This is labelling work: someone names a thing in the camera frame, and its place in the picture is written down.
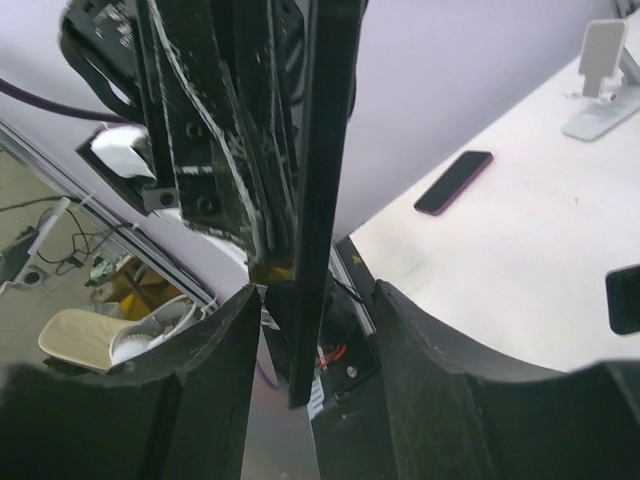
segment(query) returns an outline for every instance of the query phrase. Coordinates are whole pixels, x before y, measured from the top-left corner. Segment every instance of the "phone stand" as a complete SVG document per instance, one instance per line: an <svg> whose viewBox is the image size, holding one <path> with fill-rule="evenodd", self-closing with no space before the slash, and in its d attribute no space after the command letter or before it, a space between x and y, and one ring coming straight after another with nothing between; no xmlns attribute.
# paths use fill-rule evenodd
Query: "phone stand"
<svg viewBox="0 0 640 480"><path fill-rule="evenodd" d="M565 135L591 142L613 130L640 110L640 66L624 47L626 23L622 19L596 20L587 26L579 72L585 81L574 95L592 100L584 111L563 128ZM622 84L613 92L603 92L603 80L619 68Z"/></svg>

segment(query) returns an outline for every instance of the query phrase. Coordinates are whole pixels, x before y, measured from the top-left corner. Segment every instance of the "red smartphone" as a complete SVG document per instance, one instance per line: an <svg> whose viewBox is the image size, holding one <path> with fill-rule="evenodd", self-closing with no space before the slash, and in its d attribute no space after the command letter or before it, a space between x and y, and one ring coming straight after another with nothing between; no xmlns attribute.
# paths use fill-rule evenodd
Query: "red smartphone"
<svg viewBox="0 0 640 480"><path fill-rule="evenodd" d="M490 152L467 151L422 195L413 208L428 215L440 215L493 160Z"/></svg>

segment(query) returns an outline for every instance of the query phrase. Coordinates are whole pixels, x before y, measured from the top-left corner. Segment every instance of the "chair seat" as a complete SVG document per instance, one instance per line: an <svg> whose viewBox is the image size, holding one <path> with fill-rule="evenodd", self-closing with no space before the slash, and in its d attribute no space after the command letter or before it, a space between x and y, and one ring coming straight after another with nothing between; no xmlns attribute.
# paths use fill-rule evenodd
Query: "chair seat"
<svg viewBox="0 0 640 480"><path fill-rule="evenodd" d="M38 346L47 355L106 372L113 365L109 346L115 336L132 322L79 309L54 315L38 338Z"/></svg>

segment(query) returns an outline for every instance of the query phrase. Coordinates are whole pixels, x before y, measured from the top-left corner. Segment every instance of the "white table surface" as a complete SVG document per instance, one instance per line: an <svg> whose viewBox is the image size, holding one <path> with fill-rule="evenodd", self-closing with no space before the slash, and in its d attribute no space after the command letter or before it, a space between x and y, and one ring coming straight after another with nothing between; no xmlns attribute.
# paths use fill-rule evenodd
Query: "white table surface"
<svg viewBox="0 0 640 480"><path fill-rule="evenodd" d="M627 48L640 59L640 15ZM640 115L591 144L577 60L384 208L352 239L374 277L479 342L560 370L640 357L609 328L607 272L640 263ZM439 217L413 203L465 150L495 160Z"/></svg>

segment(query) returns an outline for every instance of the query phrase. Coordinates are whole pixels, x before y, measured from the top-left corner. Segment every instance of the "white chair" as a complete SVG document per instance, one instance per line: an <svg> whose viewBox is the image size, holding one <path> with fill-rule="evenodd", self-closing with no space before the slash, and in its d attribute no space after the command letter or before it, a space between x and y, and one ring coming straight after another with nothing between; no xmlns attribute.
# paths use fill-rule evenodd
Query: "white chair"
<svg viewBox="0 0 640 480"><path fill-rule="evenodd" d="M138 322L80 309L51 318L38 338L47 355L99 373L155 348L202 318L186 296L176 297Z"/></svg>

